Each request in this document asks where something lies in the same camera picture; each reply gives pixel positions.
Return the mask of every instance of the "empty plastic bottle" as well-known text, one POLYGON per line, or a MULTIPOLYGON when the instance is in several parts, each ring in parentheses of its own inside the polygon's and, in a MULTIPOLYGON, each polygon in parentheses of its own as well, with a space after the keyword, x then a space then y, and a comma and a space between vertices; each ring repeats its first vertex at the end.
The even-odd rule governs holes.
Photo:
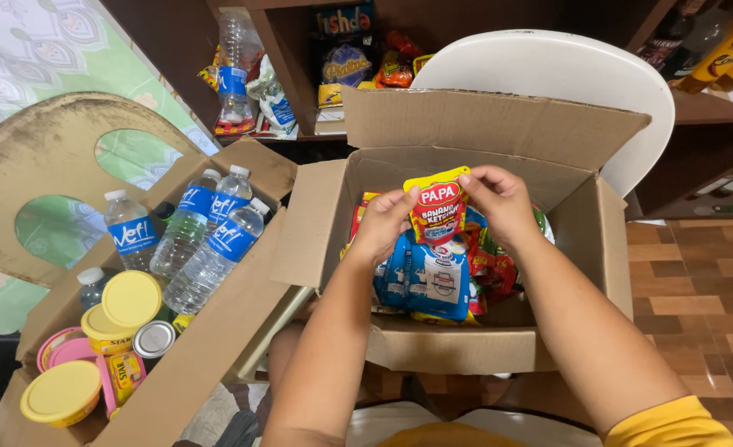
POLYGON ((104 224, 121 255, 123 267, 150 273, 149 262, 160 238, 156 235, 149 212, 129 199, 125 189, 108 192, 104 198, 110 202, 104 224))
POLYGON ((252 118, 245 94, 245 77, 264 49, 250 17, 239 12, 220 16, 219 93, 223 121, 242 123, 252 118))
POLYGON ((233 210, 168 284, 162 301, 178 313, 193 314, 201 310, 262 235, 264 215, 268 211, 267 205, 259 199, 233 210))
POLYGON ((201 246, 219 181, 220 173, 207 169, 184 190, 179 208, 156 246, 150 263, 152 273, 172 279, 201 246))
POLYGON ((93 267, 76 275, 76 279, 82 284, 82 289, 79 289, 79 302, 82 303, 83 309, 88 311, 91 307, 102 303, 104 286, 113 277, 105 274, 101 268, 93 267))
POLYGON ((231 165, 229 171, 231 173, 218 183, 217 190, 214 192, 204 240, 209 238, 214 229, 223 220, 226 220, 233 210, 244 207, 253 197, 253 190, 248 181, 250 170, 231 165))

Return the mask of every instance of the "hole in cardboard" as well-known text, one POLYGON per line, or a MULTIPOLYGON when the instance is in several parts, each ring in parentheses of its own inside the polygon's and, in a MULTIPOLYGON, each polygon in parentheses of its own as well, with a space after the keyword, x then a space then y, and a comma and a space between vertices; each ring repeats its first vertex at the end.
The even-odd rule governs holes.
POLYGON ((148 191, 181 153, 159 137, 142 130, 114 130, 104 134, 94 148, 105 172, 148 191))
POLYGON ((71 197, 41 196, 16 214, 16 238, 34 256, 70 269, 101 239, 102 214, 71 197))

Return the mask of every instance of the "yellow lid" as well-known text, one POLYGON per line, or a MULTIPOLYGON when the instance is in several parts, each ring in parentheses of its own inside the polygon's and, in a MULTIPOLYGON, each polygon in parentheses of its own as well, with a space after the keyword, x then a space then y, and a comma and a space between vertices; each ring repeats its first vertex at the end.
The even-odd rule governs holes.
POLYGON ((104 313, 124 328, 139 328, 162 306, 162 284, 150 274, 126 270, 116 274, 102 293, 104 313))
POLYGON ((22 413, 35 422, 55 422, 82 410, 96 397, 102 377, 96 363, 74 360, 50 368, 22 395, 22 413))
POLYGON ((82 316, 80 324, 82 325, 82 332, 96 340, 121 340, 133 336, 134 332, 137 332, 134 328, 122 328, 110 321, 100 304, 87 310, 82 316))

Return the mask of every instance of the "cardboard box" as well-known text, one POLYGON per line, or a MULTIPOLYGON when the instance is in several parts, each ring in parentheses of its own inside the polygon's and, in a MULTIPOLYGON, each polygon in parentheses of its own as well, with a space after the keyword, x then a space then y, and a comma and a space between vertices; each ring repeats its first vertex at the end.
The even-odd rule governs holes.
MULTIPOLYGON (((560 250, 632 317, 625 203, 598 171, 650 116, 470 91, 344 88, 342 95, 348 142, 361 149, 346 160, 299 167, 273 279, 323 290, 362 192, 401 188, 408 178, 457 166, 495 165, 526 181, 560 250)), ((510 300, 489 317, 470 328, 375 314, 366 359, 437 374, 555 369, 528 302, 510 300)))
POLYGON ((281 198, 292 190, 297 166, 261 143, 245 137, 211 158, 202 154, 185 155, 140 201, 148 209, 163 200, 178 203, 187 183, 198 178, 203 169, 217 168, 225 174, 232 164, 250 169, 254 196, 276 210, 276 214, 262 237, 132 398, 111 422, 107 422, 103 404, 99 404, 85 420, 65 429, 32 422, 19 409, 24 389, 38 376, 35 363, 38 348, 55 332, 79 325, 83 310, 79 303, 81 285, 76 275, 91 267, 122 269, 112 239, 105 236, 63 275, 27 317, 16 352, 23 368, 14 372, 0 402, 1 447, 68 447, 90 442, 95 447, 162 447, 172 445, 179 437, 251 343, 254 334, 263 331, 263 323, 276 305, 284 295, 293 296, 292 290, 296 289, 270 280, 268 272, 272 269, 272 256, 278 251, 277 240, 286 217, 281 198))

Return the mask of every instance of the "pink container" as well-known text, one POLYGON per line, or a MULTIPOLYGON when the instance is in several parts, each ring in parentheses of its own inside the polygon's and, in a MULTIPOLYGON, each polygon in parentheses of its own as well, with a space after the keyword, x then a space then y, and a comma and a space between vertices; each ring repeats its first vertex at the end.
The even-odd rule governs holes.
POLYGON ((145 380, 145 366, 143 358, 134 351, 114 356, 96 355, 96 366, 102 373, 102 391, 109 419, 145 380))
POLYGON ((38 370, 44 372, 59 364, 73 360, 95 361, 96 354, 87 343, 82 328, 75 326, 63 329, 49 337, 38 350, 38 370))

